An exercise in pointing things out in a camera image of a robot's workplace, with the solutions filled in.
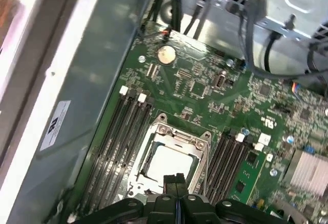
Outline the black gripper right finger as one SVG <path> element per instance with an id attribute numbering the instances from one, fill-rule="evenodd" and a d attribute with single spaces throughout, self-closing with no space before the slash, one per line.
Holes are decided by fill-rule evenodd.
<path id="1" fill-rule="evenodd" d="M 287 221 L 232 199 L 211 205 L 201 195 L 189 194 L 182 173 L 177 174 L 178 196 L 185 223 L 287 223 Z"/>

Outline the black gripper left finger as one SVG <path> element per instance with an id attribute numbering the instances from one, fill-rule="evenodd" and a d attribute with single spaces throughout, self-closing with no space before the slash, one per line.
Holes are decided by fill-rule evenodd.
<path id="1" fill-rule="evenodd" d="M 145 204 L 136 198 L 126 198 L 74 223 L 174 223 L 177 204 L 173 195 L 175 180 L 175 175 L 165 175 L 163 194 L 150 195 Z"/>

